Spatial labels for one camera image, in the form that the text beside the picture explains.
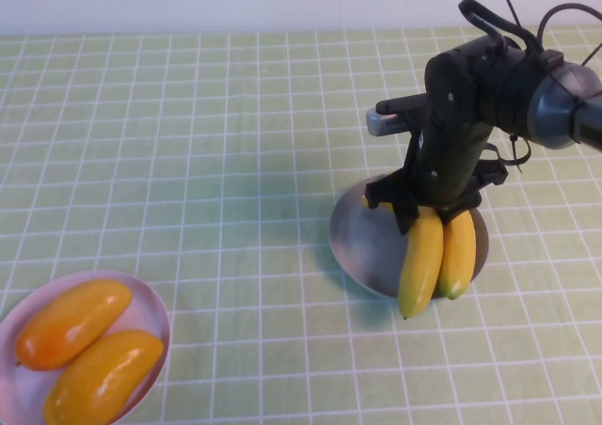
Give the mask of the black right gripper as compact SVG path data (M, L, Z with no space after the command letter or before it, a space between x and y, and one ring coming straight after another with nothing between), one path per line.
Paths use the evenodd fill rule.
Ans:
M442 221L480 206L480 191L506 181L500 158L483 160L492 127L478 122L454 127L430 121L412 132L404 166L366 185L368 205L394 207L398 230L406 235L420 217L419 206L446 208Z

